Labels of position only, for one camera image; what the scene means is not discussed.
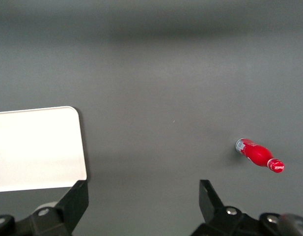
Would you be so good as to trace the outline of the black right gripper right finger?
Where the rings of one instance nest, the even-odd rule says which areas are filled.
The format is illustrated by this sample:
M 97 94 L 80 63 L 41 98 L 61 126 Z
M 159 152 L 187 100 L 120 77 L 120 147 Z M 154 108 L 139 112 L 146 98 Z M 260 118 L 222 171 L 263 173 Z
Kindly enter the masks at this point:
M 263 213 L 254 219 L 234 206 L 225 206 L 209 180 L 199 182 L 199 208 L 204 223 L 193 236 L 279 236 L 279 214 Z

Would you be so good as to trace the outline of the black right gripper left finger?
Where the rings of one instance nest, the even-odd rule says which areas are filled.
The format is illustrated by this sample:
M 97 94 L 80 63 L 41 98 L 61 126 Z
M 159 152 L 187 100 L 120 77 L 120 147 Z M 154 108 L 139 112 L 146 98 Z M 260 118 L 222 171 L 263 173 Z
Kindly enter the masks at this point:
M 71 236 L 88 204 L 88 183 L 79 180 L 58 202 L 41 205 L 20 221 L 0 215 L 0 236 Z

